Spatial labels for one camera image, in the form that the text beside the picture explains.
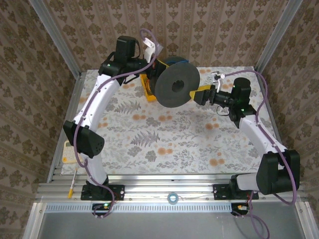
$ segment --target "disc center hole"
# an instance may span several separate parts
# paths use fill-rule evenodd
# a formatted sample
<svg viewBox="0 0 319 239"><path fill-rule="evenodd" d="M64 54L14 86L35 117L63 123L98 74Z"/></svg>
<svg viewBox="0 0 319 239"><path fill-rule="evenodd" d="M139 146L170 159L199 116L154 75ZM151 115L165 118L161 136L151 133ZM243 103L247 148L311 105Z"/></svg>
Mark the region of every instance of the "disc center hole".
<svg viewBox="0 0 319 239"><path fill-rule="evenodd" d="M184 81L175 81L171 87L174 92L180 92L184 88Z"/></svg>

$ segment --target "black disc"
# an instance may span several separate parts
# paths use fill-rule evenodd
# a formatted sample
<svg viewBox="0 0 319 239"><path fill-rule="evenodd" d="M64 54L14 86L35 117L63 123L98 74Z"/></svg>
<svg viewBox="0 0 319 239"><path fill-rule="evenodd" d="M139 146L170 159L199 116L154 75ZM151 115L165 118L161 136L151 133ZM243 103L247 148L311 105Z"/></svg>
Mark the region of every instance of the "black disc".
<svg viewBox="0 0 319 239"><path fill-rule="evenodd" d="M173 64L161 73L156 82L156 99L168 108L182 106L190 100L189 92L198 89L199 81L199 72L192 64Z"/></svg>
<svg viewBox="0 0 319 239"><path fill-rule="evenodd" d="M168 64L169 66L176 64L180 61L187 61L185 58L181 56L169 56L163 60L165 64ZM153 95L155 95L155 85L156 85L156 80L150 80L150 90Z"/></svg>

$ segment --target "damask wallpaper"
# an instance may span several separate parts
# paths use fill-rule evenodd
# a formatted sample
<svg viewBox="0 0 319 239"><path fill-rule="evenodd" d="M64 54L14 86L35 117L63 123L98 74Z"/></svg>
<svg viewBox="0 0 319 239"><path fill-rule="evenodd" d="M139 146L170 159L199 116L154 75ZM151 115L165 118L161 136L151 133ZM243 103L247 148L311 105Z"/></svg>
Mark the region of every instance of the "damask wallpaper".
<svg viewBox="0 0 319 239"><path fill-rule="evenodd" d="M97 69L120 35L155 33L160 57L195 66L253 66L287 0L45 0L79 67Z"/></svg>
<svg viewBox="0 0 319 239"><path fill-rule="evenodd" d="M21 238L75 79L27 0L0 0L0 238Z"/></svg>
<svg viewBox="0 0 319 239"><path fill-rule="evenodd" d="M319 222L319 1L305 0L263 74L283 142L301 155Z"/></svg>

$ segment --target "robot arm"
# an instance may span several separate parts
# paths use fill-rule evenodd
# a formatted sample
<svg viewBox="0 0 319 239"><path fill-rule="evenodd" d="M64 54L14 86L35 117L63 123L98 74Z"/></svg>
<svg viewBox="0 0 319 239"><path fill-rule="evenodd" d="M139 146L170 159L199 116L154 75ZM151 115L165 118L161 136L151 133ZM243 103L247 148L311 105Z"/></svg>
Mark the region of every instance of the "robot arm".
<svg viewBox="0 0 319 239"><path fill-rule="evenodd" d="M222 76L215 75L216 81L222 78ZM190 95L200 105L205 105L209 101L211 105L218 104L228 107L230 120L248 136L262 158L257 173L232 177L230 184L235 187L234 191L254 190L264 195L291 191L293 187L287 168L278 169L279 164L284 166L278 150L285 157L298 189L300 156L295 150L287 150L261 122L256 122L256 111L249 104L250 81L246 78L235 79L231 93L220 91L221 84L218 85L218 88L215 88L214 85L202 86L197 91L191 92Z"/></svg>
<svg viewBox="0 0 319 239"><path fill-rule="evenodd" d="M155 43L148 38L144 38L144 43L148 46L144 59L134 58L135 45L137 40L128 36L120 36L117 40L116 51L104 61L99 69L95 86L86 101L82 110L72 122L66 121L63 129L71 145L74 145L73 139L76 128L77 133L77 152L87 161L87 169L98 184L108 184L108 177L102 165L101 151L104 147L104 139L96 134L98 123L102 113L109 103L111 97L118 88L127 83L125 77L119 77L111 80L111 77L119 76L123 73L138 72L146 68L151 62L151 56L155 53ZM162 50L162 46L157 45L157 54ZM153 73L152 66L147 68L149 73ZM88 177L92 185L97 185Z"/></svg>

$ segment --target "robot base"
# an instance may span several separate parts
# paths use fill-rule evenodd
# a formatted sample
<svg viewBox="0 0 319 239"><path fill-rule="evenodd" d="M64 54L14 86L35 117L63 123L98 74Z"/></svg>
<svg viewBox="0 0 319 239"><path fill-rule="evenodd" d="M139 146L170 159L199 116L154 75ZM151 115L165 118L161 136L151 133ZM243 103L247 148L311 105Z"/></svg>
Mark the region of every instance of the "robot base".
<svg viewBox="0 0 319 239"><path fill-rule="evenodd" d="M123 201L125 196L125 186L124 185L108 185L109 179L107 178L103 185L109 187L115 196L115 201ZM82 188L81 200L86 201L111 201L111 193L100 186L91 184L89 181L86 181L86 185Z"/></svg>
<svg viewBox="0 0 319 239"><path fill-rule="evenodd" d="M237 175L231 176L229 184L213 184L215 200L247 200L252 190L240 190L236 180ZM253 199L259 199L254 193Z"/></svg>

